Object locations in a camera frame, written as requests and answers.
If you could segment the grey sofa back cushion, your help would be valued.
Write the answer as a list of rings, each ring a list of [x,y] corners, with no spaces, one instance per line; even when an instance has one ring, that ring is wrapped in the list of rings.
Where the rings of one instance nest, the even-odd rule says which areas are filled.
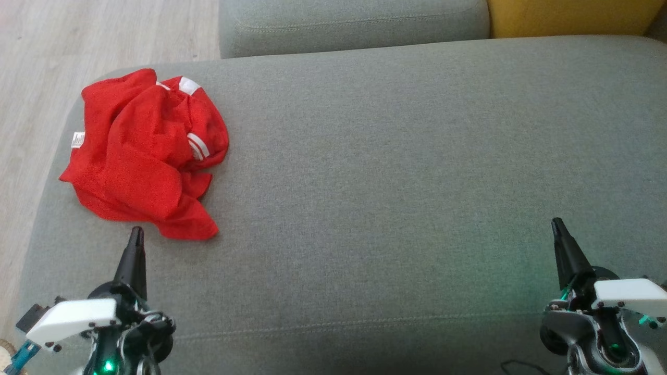
[[[222,58],[485,40],[487,0],[220,0]]]

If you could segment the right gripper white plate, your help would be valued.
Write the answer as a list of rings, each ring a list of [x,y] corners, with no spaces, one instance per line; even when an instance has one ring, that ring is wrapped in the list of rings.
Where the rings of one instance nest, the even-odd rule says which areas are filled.
[[[604,267],[591,266],[561,218],[552,219],[558,287],[568,311],[593,314],[626,309],[643,319],[667,319],[667,290],[647,278],[621,279]]]

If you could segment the yellow cushion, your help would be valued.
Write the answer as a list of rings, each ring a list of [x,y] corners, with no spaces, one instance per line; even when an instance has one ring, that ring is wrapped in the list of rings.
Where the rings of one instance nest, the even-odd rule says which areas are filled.
[[[487,0],[493,38],[643,35],[667,0]]]

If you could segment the beige patterned rug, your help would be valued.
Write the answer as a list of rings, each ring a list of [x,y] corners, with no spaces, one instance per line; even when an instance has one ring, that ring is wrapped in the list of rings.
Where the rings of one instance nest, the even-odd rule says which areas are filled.
[[[7,375],[5,368],[11,365],[12,357],[15,355],[15,347],[7,340],[0,339],[0,375]]]

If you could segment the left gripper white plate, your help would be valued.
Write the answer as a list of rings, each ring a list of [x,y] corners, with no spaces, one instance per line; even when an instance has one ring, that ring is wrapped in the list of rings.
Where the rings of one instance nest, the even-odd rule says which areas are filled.
[[[138,323],[140,311],[147,309],[144,230],[133,227],[115,271],[115,281],[96,287],[86,299],[55,303],[32,323],[26,338],[45,346],[95,329],[123,332]]]

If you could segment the grey fabric sofa seat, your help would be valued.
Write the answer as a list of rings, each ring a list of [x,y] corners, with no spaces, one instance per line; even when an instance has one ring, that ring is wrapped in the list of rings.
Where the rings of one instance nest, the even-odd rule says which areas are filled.
[[[546,36],[154,66],[230,138],[179,241],[144,225],[164,375],[562,375],[550,221],[667,281],[667,44]]]

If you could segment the red basketball jersey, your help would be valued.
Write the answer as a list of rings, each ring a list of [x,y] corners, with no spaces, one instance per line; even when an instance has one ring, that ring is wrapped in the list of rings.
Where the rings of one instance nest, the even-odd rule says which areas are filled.
[[[166,238],[209,240],[219,229],[201,199],[214,176],[167,161],[155,129],[156,81],[156,71],[143,68],[82,90],[85,130],[74,135],[60,180],[100,218],[149,222]]]

